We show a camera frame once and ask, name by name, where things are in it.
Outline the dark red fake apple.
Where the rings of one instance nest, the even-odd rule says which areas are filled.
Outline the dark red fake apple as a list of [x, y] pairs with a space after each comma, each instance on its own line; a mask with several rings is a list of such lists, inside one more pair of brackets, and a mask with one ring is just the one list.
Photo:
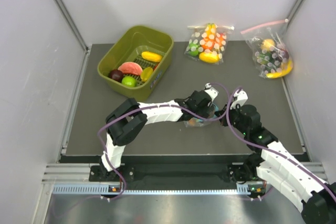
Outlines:
[[123, 72], [118, 69], [113, 69], [108, 74], [108, 78], [117, 82], [122, 82], [123, 77], [124, 77]]

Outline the blue zip clear bag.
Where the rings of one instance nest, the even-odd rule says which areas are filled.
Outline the blue zip clear bag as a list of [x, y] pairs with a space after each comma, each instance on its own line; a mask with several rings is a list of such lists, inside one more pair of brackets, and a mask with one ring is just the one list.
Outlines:
[[[218, 110], [219, 110], [218, 106], [213, 103], [208, 110], [208, 113], [209, 113], [208, 119], [217, 118], [217, 116], [215, 115], [215, 112], [217, 112]], [[185, 121], [184, 125], [186, 127], [204, 127], [211, 123], [212, 121], [202, 120], [199, 118], [191, 118], [190, 120]]]

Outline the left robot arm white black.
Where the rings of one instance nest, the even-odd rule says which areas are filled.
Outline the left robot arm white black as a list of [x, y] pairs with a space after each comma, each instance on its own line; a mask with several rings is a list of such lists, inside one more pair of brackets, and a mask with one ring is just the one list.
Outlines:
[[106, 118], [107, 140], [101, 156], [101, 174], [114, 180], [119, 174], [125, 146], [135, 140], [144, 126], [160, 122], [188, 122], [192, 118], [206, 121], [210, 118], [213, 101], [218, 95], [214, 88], [194, 91], [185, 99], [163, 103], [141, 103], [128, 98]]

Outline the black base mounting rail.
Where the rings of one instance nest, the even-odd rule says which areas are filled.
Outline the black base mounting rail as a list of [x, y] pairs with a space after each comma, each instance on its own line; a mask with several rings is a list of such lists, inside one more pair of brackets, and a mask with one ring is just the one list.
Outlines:
[[225, 182], [256, 180], [249, 154], [243, 155], [126, 155], [118, 171], [129, 183], [145, 176], [198, 177], [217, 175]]

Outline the polka dot zip bag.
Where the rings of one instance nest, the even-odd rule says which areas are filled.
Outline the polka dot zip bag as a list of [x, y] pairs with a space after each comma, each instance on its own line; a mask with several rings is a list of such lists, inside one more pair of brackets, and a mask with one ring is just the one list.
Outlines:
[[186, 56], [196, 61], [201, 61], [199, 60], [201, 52], [213, 52], [214, 54], [218, 54], [220, 61], [218, 63], [207, 64], [219, 65], [223, 63], [223, 55], [226, 51], [228, 37], [235, 30], [234, 26], [207, 23], [201, 26], [188, 26], [188, 29], [192, 33], [184, 52]]

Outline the olive green plastic bin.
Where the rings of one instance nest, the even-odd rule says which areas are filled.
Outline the olive green plastic bin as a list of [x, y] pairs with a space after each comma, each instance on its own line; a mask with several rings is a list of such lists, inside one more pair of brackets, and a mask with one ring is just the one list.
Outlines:
[[[162, 79], [172, 62], [173, 38], [161, 31], [146, 26], [133, 26], [110, 48], [97, 66], [97, 71], [109, 87], [126, 97], [145, 101]], [[161, 62], [144, 60], [141, 53], [150, 51], [163, 56]], [[142, 82], [139, 76], [132, 75], [137, 80], [136, 87], [127, 87], [122, 83], [108, 78], [113, 69], [118, 69], [124, 62], [136, 62], [142, 69], [159, 64], [147, 82]]]

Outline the left aluminium frame post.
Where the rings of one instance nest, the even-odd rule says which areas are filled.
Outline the left aluminium frame post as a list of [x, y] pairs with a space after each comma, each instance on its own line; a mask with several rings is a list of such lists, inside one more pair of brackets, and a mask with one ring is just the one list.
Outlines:
[[68, 24], [70, 30], [72, 31], [73, 35], [75, 36], [77, 42], [81, 46], [81, 48], [84, 51], [87, 51], [89, 47], [85, 43], [82, 35], [79, 32], [79, 29], [77, 28], [73, 18], [71, 17], [71, 14], [69, 13], [67, 7], [65, 6], [63, 0], [54, 0], [55, 4], [57, 5], [59, 11], [61, 12], [63, 18], [65, 19], [66, 23]]

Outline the orange fake fruit pieces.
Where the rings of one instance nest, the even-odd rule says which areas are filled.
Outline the orange fake fruit pieces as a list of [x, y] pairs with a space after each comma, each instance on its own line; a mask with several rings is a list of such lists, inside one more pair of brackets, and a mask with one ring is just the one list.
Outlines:
[[192, 118], [186, 122], [186, 127], [200, 127], [202, 126], [202, 121], [197, 118]]

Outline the pink zip polka bag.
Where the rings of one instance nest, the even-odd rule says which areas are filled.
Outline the pink zip polka bag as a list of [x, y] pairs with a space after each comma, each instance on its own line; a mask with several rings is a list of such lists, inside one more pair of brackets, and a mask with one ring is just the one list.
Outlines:
[[267, 79], [266, 74], [271, 69], [276, 70], [282, 63], [292, 60], [284, 42], [287, 21], [283, 19], [267, 22], [240, 32], [253, 52], [253, 61], [259, 76], [264, 79]]

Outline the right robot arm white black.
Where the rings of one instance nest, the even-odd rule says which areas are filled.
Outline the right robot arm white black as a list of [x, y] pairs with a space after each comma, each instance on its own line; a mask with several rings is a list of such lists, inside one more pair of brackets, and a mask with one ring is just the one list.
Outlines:
[[309, 171], [296, 160], [269, 130], [263, 127], [253, 105], [215, 112], [221, 125], [252, 150], [244, 162], [245, 174], [252, 180], [266, 181], [285, 196], [301, 213], [305, 223], [335, 223], [335, 183]]

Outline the yellow fake banana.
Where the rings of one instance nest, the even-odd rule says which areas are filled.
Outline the yellow fake banana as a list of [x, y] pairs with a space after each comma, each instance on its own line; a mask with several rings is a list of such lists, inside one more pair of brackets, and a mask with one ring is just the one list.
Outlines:
[[289, 59], [287, 62], [282, 63], [278, 69], [271, 69], [271, 72], [266, 74], [267, 79], [277, 79], [286, 76], [293, 69], [293, 61]]

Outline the fake watermelon slice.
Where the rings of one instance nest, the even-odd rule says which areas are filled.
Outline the fake watermelon slice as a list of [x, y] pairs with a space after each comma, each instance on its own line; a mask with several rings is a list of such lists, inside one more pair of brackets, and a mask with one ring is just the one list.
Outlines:
[[118, 67], [118, 70], [123, 74], [133, 74], [136, 76], [139, 76], [143, 71], [142, 67], [136, 62], [124, 62]]

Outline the yellow fake lemon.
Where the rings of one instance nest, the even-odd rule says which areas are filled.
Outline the yellow fake lemon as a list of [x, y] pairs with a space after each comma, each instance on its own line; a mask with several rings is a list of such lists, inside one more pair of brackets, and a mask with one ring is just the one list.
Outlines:
[[214, 54], [213, 52], [201, 52], [199, 54], [199, 60], [206, 63], [218, 63], [220, 58], [218, 54]]

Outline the green fake apple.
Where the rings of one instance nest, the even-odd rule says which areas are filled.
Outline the green fake apple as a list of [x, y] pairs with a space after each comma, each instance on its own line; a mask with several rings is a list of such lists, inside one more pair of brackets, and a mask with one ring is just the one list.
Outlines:
[[125, 76], [125, 77], [123, 77], [121, 83], [124, 86], [131, 87], [131, 88], [137, 86], [137, 80], [134, 77], [131, 77], [131, 76]]

